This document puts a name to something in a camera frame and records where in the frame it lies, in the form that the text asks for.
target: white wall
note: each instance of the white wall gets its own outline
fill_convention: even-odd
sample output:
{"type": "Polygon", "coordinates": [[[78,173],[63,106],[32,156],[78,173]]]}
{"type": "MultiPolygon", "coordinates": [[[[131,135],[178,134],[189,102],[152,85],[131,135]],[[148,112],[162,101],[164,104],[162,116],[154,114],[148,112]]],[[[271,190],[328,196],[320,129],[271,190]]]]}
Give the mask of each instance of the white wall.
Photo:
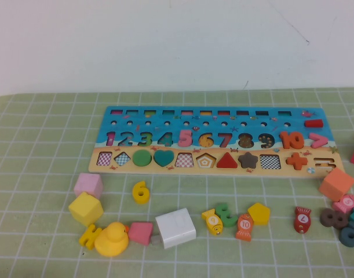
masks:
{"type": "Polygon", "coordinates": [[[247,82],[354,86],[354,1],[0,1],[0,94],[247,82]]]}

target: pink number 5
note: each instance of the pink number 5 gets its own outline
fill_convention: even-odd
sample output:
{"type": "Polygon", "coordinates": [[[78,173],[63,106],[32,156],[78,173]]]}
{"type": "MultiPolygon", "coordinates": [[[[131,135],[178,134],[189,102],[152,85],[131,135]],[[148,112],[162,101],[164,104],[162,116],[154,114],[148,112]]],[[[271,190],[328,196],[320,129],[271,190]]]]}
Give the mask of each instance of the pink number 5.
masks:
{"type": "Polygon", "coordinates": [[[189,147],[192,145],[192,131],[190,130],[181,130],[179,134],[179,147],[189,147]]]}

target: green grid mat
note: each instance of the green grid mat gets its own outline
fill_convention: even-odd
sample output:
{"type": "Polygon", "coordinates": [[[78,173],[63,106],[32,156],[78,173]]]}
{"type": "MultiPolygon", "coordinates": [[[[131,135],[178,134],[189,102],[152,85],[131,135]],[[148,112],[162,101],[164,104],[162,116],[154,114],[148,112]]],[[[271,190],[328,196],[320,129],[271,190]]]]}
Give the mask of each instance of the green grid mat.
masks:
{"type": "Polygon", "coordinates": [[[131,242],[118,257],[82,248],[85,227],[68,212],[80,172],[87,172],[108,105],[322,107],[344,161],[354,151],[354,88],[235,92],[19,94],[0,97],[0,278],[3,277],[354,277],[354,248],[319,222],[331,202],[319,180],[102,174],[105,214],[98,225],[130,224],[186,207],[197,239],[164,250],[131,242]],[[151,200],[135,204],[133,185],[146,180],[151,200]],[[236,228],[209,235],[201,212],[227,202],[233,213],[255,202],[271,208],[251,243],[236,228]],[[294,231],[294,207],[312,209],[307,234],[294,231]]]}

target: pink cube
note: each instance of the pink cube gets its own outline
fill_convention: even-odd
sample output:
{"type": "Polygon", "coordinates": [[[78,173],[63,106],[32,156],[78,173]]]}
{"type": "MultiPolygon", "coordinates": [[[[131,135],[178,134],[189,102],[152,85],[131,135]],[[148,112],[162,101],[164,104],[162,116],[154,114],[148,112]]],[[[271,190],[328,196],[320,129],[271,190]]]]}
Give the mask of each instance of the pink cube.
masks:
{"type": "Polygon", "coordinates": [[[147,246],[151,240],[153,228],[154,225],[149,222],[134,222],[130,226],[128,237],[133,242],[147,246]]]}
{"type": "Polygon", "coordinates": [[[80,173],[74,187],[76,196],[86,192],[97,199],[101,197],[102,190],[103,184],[99,174],[80,173]]]}

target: teal heart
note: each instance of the teal heart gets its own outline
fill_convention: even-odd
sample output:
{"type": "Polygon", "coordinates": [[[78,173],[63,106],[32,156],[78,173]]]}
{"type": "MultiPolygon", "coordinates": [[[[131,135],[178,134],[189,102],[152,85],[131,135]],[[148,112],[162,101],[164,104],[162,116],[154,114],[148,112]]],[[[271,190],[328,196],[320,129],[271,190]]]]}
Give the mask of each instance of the teal heart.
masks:
{"type": "Polygon", "coordinates": [[[154,161],[161,167],[167,166],[174,159],[173,151],[157,150],[154,154],[154,161]]]}

